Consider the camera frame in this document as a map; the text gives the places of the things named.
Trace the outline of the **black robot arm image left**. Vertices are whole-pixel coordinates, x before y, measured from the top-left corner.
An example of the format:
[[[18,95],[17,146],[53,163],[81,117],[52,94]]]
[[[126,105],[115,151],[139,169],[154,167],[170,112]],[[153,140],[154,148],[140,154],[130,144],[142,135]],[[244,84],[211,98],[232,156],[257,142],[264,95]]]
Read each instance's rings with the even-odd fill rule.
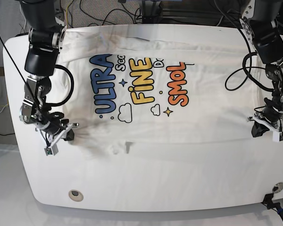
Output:
[[[69,120],[65,119],[61,112],[51,112],[53,107],[64,105],[74,91],[72,73],[56,63],[65,28],[56,22],[52,0],[21,0],[19,3],[25,19],[31,26],[28,34],[29,50],[25,60],[25,71],[30,75],[25,82],[21,120],[44,132],[47,145],[59,138],[73,141],[75,134]],[[50,76],[56,69],[69,76],[70,90],[64,100],[47,103],[46,95],[51,91]]]

